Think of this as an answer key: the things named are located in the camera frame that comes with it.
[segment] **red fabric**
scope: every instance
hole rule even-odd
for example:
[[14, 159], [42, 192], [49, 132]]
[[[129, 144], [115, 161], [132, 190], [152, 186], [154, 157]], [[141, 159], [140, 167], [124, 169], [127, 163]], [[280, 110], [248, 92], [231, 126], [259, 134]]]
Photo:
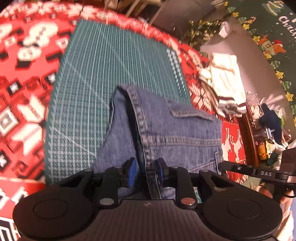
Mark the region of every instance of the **red fabric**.
[[[0, 176], [42, 177], [44, 124], [54, 75], [80, 17], [114, 24], [171, 47], [178, 54], [193, 105], [213, 114], [206, 99], [200, 97], [203, 89], [197, 80], [200, 66], [208, 59], [157, 28], [80, 4], [36, 2], [8, 6], [0, 13]], [[223, 120], [222, 148], [224, 160], [245, 160], [236, 121]], [[231, 178], [237, 182], [245, 179], [238, 174]], [[6, 190], [7, 186], [0, 183], [0, 188]], [[2, 209], [0, 216], [8, 217]]]

